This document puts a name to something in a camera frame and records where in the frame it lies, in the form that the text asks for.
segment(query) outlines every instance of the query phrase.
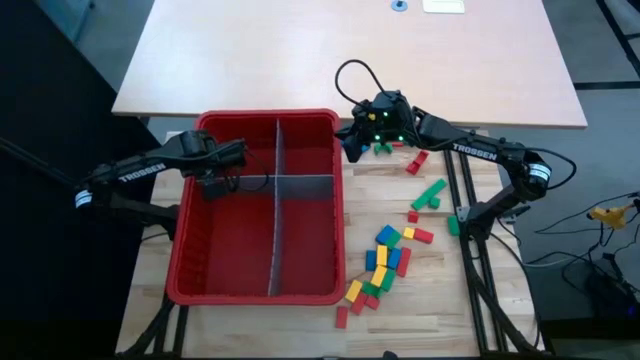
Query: black cable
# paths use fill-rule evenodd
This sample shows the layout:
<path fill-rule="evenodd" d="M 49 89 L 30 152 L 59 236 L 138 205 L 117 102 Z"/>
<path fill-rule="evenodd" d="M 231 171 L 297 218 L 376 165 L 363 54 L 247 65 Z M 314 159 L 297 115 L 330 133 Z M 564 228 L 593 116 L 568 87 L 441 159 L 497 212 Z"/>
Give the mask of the black cable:
<path fill-rule="evenodd" d="M 74 188 L 75 180 L 63 173 L 62 171 L 56 169 L 46 161 L 38 158 L 37 156 L 31 154 L 20 146 L 12 143 L 11 141 L 0 137 L 0 148 L 4 149 L 9 155 L 13 156 L 15 159 L 22 161 L 27 166 L 40 171 L 44 175 L 53 179 L 54 181 L 62 184 L 65 187 L 70 189 Z"/>
<path fill-rule="evenodd" d="M 547 153 L 550 155 L 553 155 L 555 157 L 558 157 L 562 160 L 564 160 L 565 162 L 569 163 L 569 165 L 571 165 L 571 173 L 569 174 L 569 176 L 567 176 L 564 180 L 560 181 L 559 183 L 553 185 L 553 186 L 547 186 L 547 190 L 553 190 L 553 189 L 557 189 L 560 186 L 566 184 L 567 182 L 569 182 L 569 180 L 571 180 L 575 175 L 576 172 L 578 171 L 578 166 L 576 165 L 576 163 L 569 159 L 568 157 L 559 154 L 555 151 L 551 151 L 551 150 L 547 150 L 547 149 L 543 149 L 543 148 L 531 148 L 531 147 L 527 147 L 525 148 L 526 150 L 530 150 L 530 151 L 538 151 L 538 152 L 542 152 L 542 153 Z"/>
<path fill-rule="evenodd" d="M 167 235 L 167 234 L 168 234 L 167 232 L 162 232 L 162 233 L 158 233 L 158 234 L 149 235 L 147 237 L 143 237 L 142 240 L 140 240 L 140 242 L 145 242 L 147 240 L 155 239 L 157 237 L 164 236 L 164 235 Z"/>
<path fill-rule="evenodd" d="M 517 237 L 516 234 L 514 234 L 511 230 L 507 229 L 507 227 L 504 226 L 504 224 L 502 223 L 502 220 L 500 218 L 497 218 L 497 220 L 498 220 L 498 224 L 500 224 L 500 226 L 502 226 L 504 231 L 508 232 L 509 235 L 513 236 L 516 239 L 516 242 L 518 243 L 518 247 L 522 246 L 522 240 L 520 240 L 520 238 Z"/>
<path fill-rule="evenodd" d="M 527 286 L 529 287 L 529 289 L 531 289 L 531 279 L 529 279 L 529 273 L 527 273 L 527 269 L 525 269 L 524 264 L 522 263 L 522 260 L 520 260 L 520 258 L 518 257 L 518 254 L 516 254 L 516 252 L 513 251 L 513 249 L 509 245 L 507 245 L 507 243 L 504 242 L 504 240 L 499 238 L 496 234 L 491 233 L 491 236 L 494 239 L 498 240 L 498 242 L 500 242 L 507 249 L 507 251 L 509 251 L 509 253 L 511 254 L 511 256 L 513 256 L 516 262 L 518 262 L 518 265 L 520 265 L 520 268 L 522 269 L 522 273 L 524 274 L 524 278 L 527 281 Z M 535 340 L 535 343 L 533 344 L 533 347 L 537 348 L 538 344 L 540 343 L 540 314 L 536 309 L 536 304 L 535 302 L 533 302 L 533 299 L 531 299 L 531 303 L 533 304 L 533 316 L 536 319 L 536 329 L 537 329 L 536 340 Z"/>
<path fill-rule="evenodd" d="M 362 60 L 351 59 L 351 60 L 345 61 L 344 63 L 342 63 L 342 65 L 340 65 L 340 67 L 336 71 L 336 75 L 335 75 L 335 78 L 334 78 L 334 82 L 335 82 L 335 85 L 336 85 L 336 90 L 338 90 L 338 92 L 340 93 L 340 95 L 342 95 L 343 98 L 345 98 L 346 100 L 348 100 L 349 102 L 351 102 L 351 103 L 353 103 L 355 105 L 362 106 L 365 109 L 367 108 L 367 106 L 365 104 L 363 104 L 363 103 L 361 103 L 359 101 L 353 100 L 347 94 L 345 94 L 344 91 L 342 91 L 342 89 L 340 88 L 340 84 L 338 83 L 338 78 L 340 77 L 340 73 L 342 72 L 342 69 L 344 69 L 345 66 L 347 66 L 349 64 L 352 64 L 352 63 L 356 63 L 356 64 L 360 64 L 360 65 L 364 66 L 364 68 L 367 69 L 369 74 L 371 74 L 371 77 L 373 78 L 373 81 L 375 81 L 376 85 L 378 85 L 378 89 L 380 89 L 380 91 L 383 94 L 385 94 L 385 96 L 389 97 L 389 95 L 386 93 L 386 90 L 382 87 L 382 85 L 380 85 L 380 81 L 378 81 L 378 78 L 376 77 L 376 74 L 373 73 L 373 70 L 371 70 L 369 65 L 367 65 Z"/>
<path fill-rule="evenodd" d="M 613 256 L 615 256 L 619 251 L 628 248 L 629 246 L 635 244 L 638 241 L 638 230 L 640 230 L 640 224 L 638 224 L 638 226 L 636 226 L 636 233 L 635 233 L 635 235 L 633 235 L 633 240 L 631 242 L 629 242 L 627 245 L 617 248 L 613 252 Z"/>
<path fill-rule="evenodd" d="M 558 224 L 560 224 L 560 223 L 562 223 L 562 222 L 564 222 L 564 221 L 566 221 L 566 220 L 569 220 L 569 219 L 572 219 L 572 218 L 574 218 L 574 217 L 576 217 L 576 216 L 579 216 L 579 215 L 581 215 L 581 214 L 584 214 L 584 213 L 586 213 L 587 211 L 591 210 L 592 208 L 594 208 L 594 207 L 596 207 L 596 206 L 598 206 L 598 205 L 600 205 L 600 204 L 602 204 L 602 203 L 605 203 L 605 202 L 607 202 L 607 201 L 612 201 L 612 200 L 620 199 L 620 198 L 623 198 L 623 197 L 634 197 L 634 196 L 639 196 L 639 195 L 640 195 L 640 194 L 639 194 L 637 191 L 635 191 L 635 192 L 630 192 L 630 193 L 627 193 L 627 194 L 618 195 L 618 196 L 614 196 L 614 197 L 612 197 L 612 198 L 608 198 L 608 199 L 604 199 L 604 200 L 598 201 L 597 203 L 595 203 L 595 204 L 593 204 L 593 205 L 591 205 L 591 206 L 587 207 L 586 209 L 584 209 L 584 210 L 582 210 L 582 211 L 580 211 L 580 212 L 577 212 L 577 213 L 575 213 L 575 214 L 573 214 L 573 215 L 569 215 L 569 216 L 567 216 L 567 217 L 564 217 L 564 218 L 562 218 L 562 219 L 560 219 L 560 220 L 556 221 L 555 223 L 553 223 L 553 224 L 551 224 L 551 225 L 549 225 L 549 226 L 547 226 L 547 227 L 545 227 L 545 228 L 535 230 L 534 232 L 535 232 L 536 234 L 540 234 L 540 233 L 542 233 L 542 232 L 544 232 L 544 231 L 546 231 L 546 230 L 549 230 L 549 229 L 551 229 L 552 227 L 554 227 L 554 226 L 556 226 L 556 225 L 558 225 Z"/>
<path fill-rule="evenodd" d="M 251 152 L 249 150 L 249 148 L 246 148 L 245 151 L 247 152 L 247 154 L 249 154 L 249 156 L 251 156 L 252 158 L 254 158 L 258 164 L 260 164 L 260 166 L 262 166 L 262 168 L 264 169 L 264 182 L 258 186 L 255 189 L 245 189 L 240 187 L 240 185 L 238 184 L 238 187 L 240 188 L 240 190 L 242 191 L 248 191 L 248 192 L 256 192 L 256 191 L 260 191 L 262 190 L 265 186 L 267 186 L 267 184 L 269 183 L 269 169 L 267 169 L 267 166 L 262 162 L 262 160 L 260 160 L 253 152 Z"/>

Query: power cord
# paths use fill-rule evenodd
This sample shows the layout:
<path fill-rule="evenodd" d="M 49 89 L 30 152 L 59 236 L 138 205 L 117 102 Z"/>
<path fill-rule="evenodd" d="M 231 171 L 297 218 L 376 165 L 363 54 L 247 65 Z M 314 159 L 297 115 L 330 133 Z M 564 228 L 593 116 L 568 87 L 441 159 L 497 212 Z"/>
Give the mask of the power cord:
<path fill-rule="evenodd" d="M 587 207 L 586 209 L 584 209 L 582 211 L 579 211 L 579 212 L 577 212 L 575 214 L 572 214 L 572 215 L 569 215 L 567 217 L 564 217 L 564 218 L 556 221 L 555 223 L 553 223 L 553 224 L 551 224 L 551 225 L 549 225 L 547 227 L 535 230 L 534 233 L 536 233 L 536 234 L 552 234 L 552 233 L 545 233 L 545 231 L 555 227 L 556 225 L 558 225 L 558 224 L 560 224 L 560 223 L 562 223 L 562 222 L 564 222 L 566 220 L 572 219 L 572 218 L 574 218 L 576 216 L 580 216 L 580 215 L 586 213 L 587 211 L 591 210 L 592 208 L 594 208 L 594 207 L 596 207 L 596 206 L 598 206 L 598 205 L 600 205 L 602 203 L 605 203 L 605 202 L 608 202 L 608 201 L 612 201 L 612 200 L 621 199 L 621 198 L 624 198 L 624 197 L 636 197 L 636 196 L 640 196 L 640 193 L 637 192 L 637 191 L 634 191 L 634 192 L 630 192 L 630 193 L 626 193 L 626 194 L 622 194 L 622 195 L 618 195 L 618 196 L 614 196 L 614 197 L 611 197 L 611 198 L 608 198 L 608 199 L 604 199 L 604 200 L 598 201 L 597 203 Z"/>
<path fill-rule="evenodd" d="M 511 247 L 509 245 L 507 245 L 507 243 L 504 242 L 504 240 L 502 240 L 496 234 L 491 233 L 491 236 L 494 239 L 498 240 L 498 242 L 500 242 L 507 249 L 507 251 L 509 251 L 509 253 L 516 260 L 518 265 L 520 265 L 520 268 L 522 269 L 522 273 L 524 274 L 524 278 L 525 278 L 525 280 L 527 280 L 527 286 L 529 287 L 529 289 L 531 289 L 531 280 L 529 279 L 529 274 L 527 273 L 527 269 L 525 269 L 525 267 L 524 267 L 524 263 L 518 257 L 518 254 L 516 254 L 516 252 L 513 251 L 513 249 L 511 249 Z M 533 299 L 531 299 L 531 303 L 533 304 L 533 315 L 534 315 L 534 317 L 536 319 L 536 340 L 535 340 L 535 343 L 533 344 L 533 347 L 537 348 L 538 344 L 540 343 L 540 314 L 538 313 L 538 310 L 536 309 L 536 304 L 535 304 L 535 302 L 533 302 Z"/>

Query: toy block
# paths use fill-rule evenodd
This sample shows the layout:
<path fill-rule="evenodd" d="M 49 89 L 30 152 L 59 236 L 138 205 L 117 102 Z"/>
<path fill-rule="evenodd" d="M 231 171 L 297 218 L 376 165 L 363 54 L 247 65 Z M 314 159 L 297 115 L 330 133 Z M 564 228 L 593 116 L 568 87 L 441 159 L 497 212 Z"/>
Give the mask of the toy block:
<path fill-rule="evenodd" d="M 407 239 L 413 239 L 413 236 L 415 235 L 416 231 L 413 228 L 404 228 L 404 234 L 403 236 Z"/>
<path fill-rule="evenodd" d="M 425 244 L 431 244 L 433 242 L 432 233 L 428 231 L 420 230 L 418 228 L 416 228 L 416 232 L 413 235 L 413 238 Z"/>
<path fill-rule="evenodd" d="M 410 223 L 414 223 L 416 224 L 418 222 L 418 217 L 420 217 L 420 215 L 418 214 L 417 211 L 414 210 L 409 210 L 409 216 L 408 216 L 408 221 Z"/>
<path fill-rule="evenodd" d="M 367 296 L 367 301 L 365 301 L 364 304 L 373 310 L 378 310 L 378 306 L 380 306 L 380 299 L 375 296 Z"/>
<path fill-rule="evenodd" d="M 376 236 L 376 241 L 379 244 L 386 244 L 387 240 L 389 239 L 391 234 L 393 234 L 394 232 L 395 230 L 391 226 L 385 225 L 382 228 L 382 230 L 380 230 L 380 232 L 378 233 L 378 236 Z"/>
<path fill-rule="evenodd" d="M 378 250 L 376 251 L 376 255 L 377 255 L 376 265 L 382 265 L 382 266 L 387 265 L 387 258 L 389 257 L 389 254 L 387 253 L 388 249 L 389 248 L 384 245 L 378 245 Z"/>
<path fill-rule="evenodd" d="M 393 285 L 393 279 L 395 278 L 395 270 L 388 269 L 387 273 L 384 275 L 384 280 L 382 280 L 382 285 L 380 285 L 380 288 L 384 291 L 389 292 L 389 290 L 391 290 L 391 285 Z"/>
<path fill-rule="evenodd" d="M 366 271 L 376 270 L 376 251 L 375 250 L 367 250 L 364 269 Z"/>
<path fill-rule="evenodd" d="M 349 316 L 349 309 L 346 306 L 338 306 L 336 311 L 336 328 L 347 328 L 347 317 Z"/>
<path fill-rule="evenodd" d="M 387 268 L 384 266 L 378 265 L 378 267 L 376 268 L 376 271 L 373 273 L 373 278 L 371 278 L 371 285 L 380 287 L 380 285 L 382 285 L 382 280 L 384 280 L 384 275 L 386 273 L 387 273 Z"/>
<path fill-rule="evenodd" d="M 409 166 L 407 166 L 407 172 L 415 175 L 418 170 L 420 170 L 420 166 L 422 166 L 424 161 L 427 160 L 427 156 L 429 156 L 428 152 L 420 151 L 420 153 L 418 153 L 418 156 L 416 156 L 416 159 L 413 160 L 411 164 L 409 164 Z"/>
<path fill-rule="evenodd" d="M 428 152 L 424 150 L 420 150 L 420 152 L 418 153 L 418 156 L 416 156 L 416 159 L 413 160 L 413 162 L 418 163 L 418 165 L 422 165 L 424 164 L 424 161 L 427 160 L 428 156 L 429 156 Z"/>
<path fill-rule="evenodd" d="M 402 251 L 400 249 L 392 249 L 391 255 L 389 255 L 389 260 L 387 261 L 387 267 L 391 269 L 397 268 L 398 263 L 400 262 L 401 255 L 402 255 Z"/>
<path fill-rule="evenodd" d="M 378 153 L 380 153 L 380 151 L 386 151 L 387 153 L 391 154 L 393 152 L 393 146 L 391 146 L 390 143 L 386 143 L 384 145 L 381 144 L 375 144 L 373 146 L 373 152 L 378 155 Z"/>
<path fill-rule="evenodd" d="M 451 215 L 447 218 L 447 223 L 449 224 L 449 233 L 453 236 L 460 235 L 460 226 L 458 225 L 458 217 L 455 215 Z"/>
<path fill-rule="evenodd" d="M 420 197 L 417 198 L 413 202 L 413 204 L 411 204 L 411 207 L 413 207 L 415 210 L 422 209 L 425 205 L 427 205 L 429 200 L 431 200 L 432 197 L 436 196 L 437 193 L 442 191 L 445 186 L 447 186 L 447 182 L 444 181 L 444 179 L 436 181 L 424 193 L 422 193 L 422 195 L 420 195 Z"/>
<path fill-rule="evenodd" d="M 398 263 L 398 268 L 396 269 L 396 274 L 398 276 L 404 277 L 407 275 L 407 268 L 409 267 L 409 258 L 411 257 L 411 249 L 402 248 L 402 255 L 400 255 L 400 262 Z"/>
<path fill-rule="evenodd" d="M 367 297 L 367 294 L 363 292 L 359 293 L 356 301 L 351 304 L 351 312 L 356 315 L 360 315 L 362 308 L 364 308 L 364 302 L 367 301 Z"/>
<path fill-rule="evenodd" d="M 362 283 L 358 280 L 353 280 L 349 287 L 349 291 L 347 291 L 347 295 L 345 295 L 344 298 L 351 302 L 356 301 L 356 297 L 358 297 L 360 289 L 362 289 Z"/>
<path fill-rule="evenodd" d="M 407 166 L 407 168 L 405 170 L 409 174 L 415 175 L 415 174 L 418 173 L 418 170 L 420 170 L 420 165 L 416 164 L 415 162 L 412 162 L 411 164 L 409 164 L 409 166 Z"/>
<path fill-rule="evenodd" d="M 362 283 L 362 292 L 367 295 L 376 295 L 378 293 L 378 288 L 373 286 L 370 282 L 365 281 Z"/>
<path fill-rule="evenodd" d="M 396 246 L 398 241 L 400 241 L 400 239 L 402 239 L 402 234 L 400 234 L 399 232 L 393 230 L 393 233 L 391 234 L 391 236 L 389 236 L 389 240 L 387 240 L 387 244 L 386 245 L 389 248 L 393 248 L 394 246 Z"/>
<path fill-rule="evenodd" d="M 437 197 L 432 197 L 431 199 L 429 199 L 429 207 L 431 209 L 437 209 L 440 207 L 440 198 Z"/>

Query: blue block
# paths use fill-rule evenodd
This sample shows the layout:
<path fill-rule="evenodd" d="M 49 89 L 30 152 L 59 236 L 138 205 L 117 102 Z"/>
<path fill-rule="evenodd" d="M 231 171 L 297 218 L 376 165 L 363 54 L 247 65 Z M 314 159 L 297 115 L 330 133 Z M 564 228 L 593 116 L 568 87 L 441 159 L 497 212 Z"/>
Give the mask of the blue block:
<path fill-rule="evenodd" d="M 391 249 L 391 255 L 389 255 L 389 260 L 387 261 L 387 267 L 390 269 L 396 269 L 400 262 L 401 255 L 402 251 L 400 251 L 400 249 Z"/>
<path fill-rule="evenodd" d="M 376 251 L 375 250 L 367 250 L 367 261 L 365 264 L 365 270 L 367 271 L 376 270 Z"/>
<path fill-rule="evenodd" d="M 382 228 L 382 231 L 380 231 L 378 236 L 376 236 L 376 241 L 381 245 L 386 244 L 387 240 L 389 240 L 389 237 L 391 236 L 391 234 L 393 234 L 394 231 L 395 230 L 393 230 L 391 226 L 385 225 L 385 227 Z"/>

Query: gray divider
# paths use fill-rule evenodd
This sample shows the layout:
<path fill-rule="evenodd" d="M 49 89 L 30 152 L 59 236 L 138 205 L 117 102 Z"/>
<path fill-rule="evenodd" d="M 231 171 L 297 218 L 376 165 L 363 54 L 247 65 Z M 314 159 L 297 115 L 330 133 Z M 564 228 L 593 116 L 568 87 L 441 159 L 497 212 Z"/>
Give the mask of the gray divider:
<path fill-rule="evenodd" d="M 275 171 L 275 219 L 273 229 L 273 252 L 271 253 L 271 274 L 269 275 L 269 296 L 280 292 L 280 260 L 282 258 L 282 188 L 279 178 L 284 174 L 284 138 L 280 129 L 280 120 L 276 121 L 276 171 Z"/>

